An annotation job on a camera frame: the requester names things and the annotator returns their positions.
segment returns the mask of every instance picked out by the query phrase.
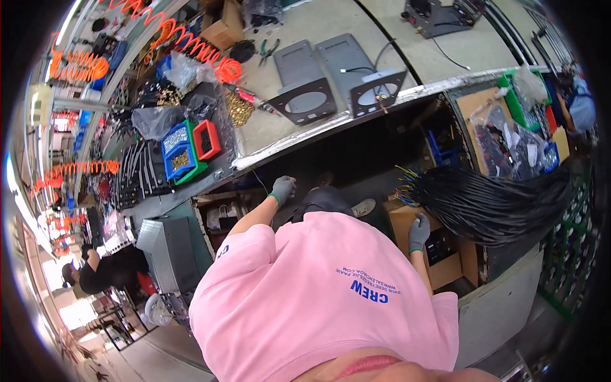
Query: bundle of black cables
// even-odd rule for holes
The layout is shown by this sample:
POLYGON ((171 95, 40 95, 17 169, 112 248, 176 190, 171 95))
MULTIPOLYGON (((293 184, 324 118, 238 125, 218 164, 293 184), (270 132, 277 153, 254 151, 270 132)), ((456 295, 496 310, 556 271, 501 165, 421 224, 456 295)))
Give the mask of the bundle of black cables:
POLYGON ((411 201, 453 233, 490 248, 551 228, 573 196, 564 167, 514 181, 442 166, 408 182, 403 192, 411 201))

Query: workbench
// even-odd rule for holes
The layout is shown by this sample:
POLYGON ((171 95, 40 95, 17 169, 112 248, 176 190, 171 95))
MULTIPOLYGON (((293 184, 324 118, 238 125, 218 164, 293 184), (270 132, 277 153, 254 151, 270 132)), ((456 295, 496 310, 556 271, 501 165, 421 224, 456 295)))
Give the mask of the workbench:
MULTIPOLYGON (((444 52, 457 63, 469 67, 463 69, 441 53, 433 39, 425 39, 416 33, 408 20, 401 18, 405 0, 360 0, 360 2, 386 29, 414 67, 423 84, 440 81, 467 73, 487 69, 516 66, 518 63, 502 38, 485 17, 481 17, 472 29, 435 37, 444 52)), ((449 1, 442 6, 450 6, 449 1)))
MULTIPOLYGON (((388 42, 375 23, 353 0, 305 2, 284 12, 283 23, 283 26, 272 29, 269 27, 261 28, 260 32, 256 34, 253 29, 250 29, 246 32, 244 38, 255 40, 257 49, 261 47, 265 39, 268 41, 268 48, 276 39, 280 39, 278 50, 281 50, 301 40, 308 40, 313 48, 317 43, 344 33, 350 33, 372 62, 375 61, 379 52, 388 42)), ((241 84, 259 97, 269 100, 278 95, 278 90, 283 85, 280 82, 274 59, 270 57, 267 64, 262 67, 258 66, 259 60, 260 56, 256 54, 242 65, 241 84)), ((394 69, 400 72, 405 68, 405 63, 397 52, 392 48, 387 48, 380 57, 377 69, 378 71, 394 69)), ((338 113, 345 112, 348 107, 332 82, 329 83, 337 103, 338 113)), ((401 90, 416 85, 413 76, 408 74, 401 90)), ((277 142, 279 139, 314 126, 315 124, 312 123, 299 127, 286 118, 278 118, 278 116, 264 111, 255 111, 244 126, 236 129, 240 152, 244 155, 250 155, 277 142)))
MULTIPOLYGON (((509 7, 514 10, 524 9, 516 0, 499 2, 511 3, 509 7)), ((423 82, 418 84, 414 76, 408 73, 395 104, 388 108, 389 112, 407 106, 410 101, 495 81, 504 71, 517 66, 510 50, 484 17, 480 18, 471 30, 436 37, 446 54, 471 67, 470 71, 466 71, 447 60, 432 40, 425 40, 416 34, 415 29, 401 19, 403 0, 383 0, 383 4, 364 0, 362 5, 386 32, 391 34, 390 38, 396 39, 401 52, 407 56, 417 77, 423 82)), ((166 7, 176 8, 174 3, 166 7)), ((528 17, 528 23, 521 20, 526 24, 524 28, 535 25, 525 10, 523 13, 518 12, 518 15, 528 17)), ((152 36, 154 28, 153 24, 149 24, 143 33, 152 36)), ((255 40, 257 49, 260 49, 265 39, 268 40, 268 47, 272 46, 276 39, 280 39, 279 49, 304 39, 313 47, 316 43, 347 32, 356 38, 372 61, 389 41, 374 19, 354 0, 313 0, 293 4, 284 12, 283 25, 263 27, 258 33, 250 29, 246 31, 245 39, 255 40)), ((134 41, 133 49, 142 45, 142 41, 142 38, 134 41)), ((262 67, 258 66, 259 61, 260 56, 256 54, 243 64, 240 84, 260 98, 270 99, 278 95, 282 84, 274 59, 270 57, 262 67)), ((122 62, 115 75, 124 69, 124 64, 126 63, 122 62)), ((321 66, 324 74, 330 78, 324 65, 321 66)), ((406 68, 406 63, 392 46, 383 52, 379 61, 379 70, 388 68, 397 71, 406 68)), ((547 72, 547 68, 543 66, 537 69, 547 72)), ((286 118, 255 110, 246 124, 237 128, 232 126, 227 117, 223 90, 217 87, 216 95, 219 99, 222 98, 222 101, 219 103, 219 110, 215 112, 214 118, 218 120, 214 122, 217 129, 222 131, 220 139, 224 150, 208 163, 208 170, 189 185, 159 199, 148 198, 136 208, 127 210, 126 214, 142 215, 143 218, 162 215, 191 197, 209 193, 284 153, 382 115, 382 111, 376 111, 354 119, 333 81, 330 80, 329 84, 338 107, 338 111, 330 117, 297 126, 286 118)))

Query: plastic bag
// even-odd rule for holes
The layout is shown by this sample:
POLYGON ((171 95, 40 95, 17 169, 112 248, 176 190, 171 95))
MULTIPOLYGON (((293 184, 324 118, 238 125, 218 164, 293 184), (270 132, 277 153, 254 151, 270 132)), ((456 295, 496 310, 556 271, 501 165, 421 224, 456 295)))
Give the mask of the plastic bag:
POLYGON ((202 81, 209 79, 212 66, 209 63, 202 64, 190 59, 184 54, 176 51, 170 52, 172 67, 163 72, 163 75, 176 86, 182 94, 187 94, 202 81))
POLYGON ((144 139, 160 141, 177 123, 185 120, 184 106, 134 109, 131 124, 144 139))
POLYGON ((475 140, 480 147, 488 175, 511 179, 513 162, 502 133, 505 125, 507 119, 503 109, 500 105, 494 105, 485 118, 475 118, 475 140))
POLYGON ((282 4, 280 0, 244 0, 245 29, 262 26, 282 25, 282 4))
POLYGON ((513 159, 513 179, 527 180, 538 176, 544 166, 547 142, 514 120, 503 127, 503 135, 513 159))
POLYGON ((210 120, 215 107, 216 100, 214 98, 204 94, 194 94, 189 100, 185 117, 198 124, 203 120, 210 120))
POLYGON ((545 83, 530 71, 528 64, 520 66, 513 75, 512 82, 524 111, 529 112, 537 103, 547 100, 545 83))

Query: green plastic bin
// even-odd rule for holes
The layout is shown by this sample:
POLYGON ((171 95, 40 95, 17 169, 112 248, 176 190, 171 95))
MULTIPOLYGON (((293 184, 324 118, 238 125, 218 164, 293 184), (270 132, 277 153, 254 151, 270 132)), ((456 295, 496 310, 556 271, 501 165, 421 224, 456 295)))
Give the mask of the green plastic bin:
POLYGON ((175 183, 177 186, 182 183, 186 183, 190 181, 196 175, 202 173, 203 171, 205 171, 208 168, 208 163, 201 162, 200 160, 197 159, 197 152, 195 150, 195 145, 193 144, 194 142, 193 141, 193 129, 195 128, 195 125, 189 122, 189 120, 185 120, 185 122, 187 125, 187 131, 189 132, 189 145, 191 146, 191 153, 193 154, 193 158, 195 158, 195 168, 187 172, 185 176, 183 176, 181 179, 178 179, 175 183))
MULTIPOLYGON (((499 87, 509 87, 511 85, 511 77, 517 71, 517 69, 514 69, 503 73, 503 76, 499 78, 499 87)), ((531 72, 539 76, 539 78, 541 78, 541 80, 543 81, 543 76, 541 76, 541 72, 539 72, 538 70, 531 70, 531 72)), ((546 90, 547 101, 545 102, 545 105, 551 105, 552 97, 549 95, 549 90, 547 89, 547 87, 546 90)), ((535 131, 539 127, 541 127, 539 122, 528 123, 526 121, 524 110, 522 110, 522 106, 520 105, 520 102, 518 102, 518 96, 516 95, 516 92, 513 89, 510 89, 507 95, 505 96, 505 102, 507 102, 507 107, 509 108, 509 113, 511 114, 511 117, 518 124, 520 124, 520 126, 527 128, 530 131, 535 131)))

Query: hand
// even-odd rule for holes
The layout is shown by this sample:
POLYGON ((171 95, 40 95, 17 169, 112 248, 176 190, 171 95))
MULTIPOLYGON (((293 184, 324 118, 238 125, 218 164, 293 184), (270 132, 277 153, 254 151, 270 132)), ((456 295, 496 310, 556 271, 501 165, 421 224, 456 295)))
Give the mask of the hand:
POLYGON ((278 208, 286 203, 288 198, 295 197, 295 189, 297 188, 295 181, 295 178, 284 175, 283 177, 276 179, 274 182, 274 187, 272 188, 270 195, 276 197, 276 200, 278 201, 278 208))
POLYGON ((422 251, 424 242, 431 235, 431 224, 422 213, 416 213, 416 220, 409 228, 409 252, 422 251))

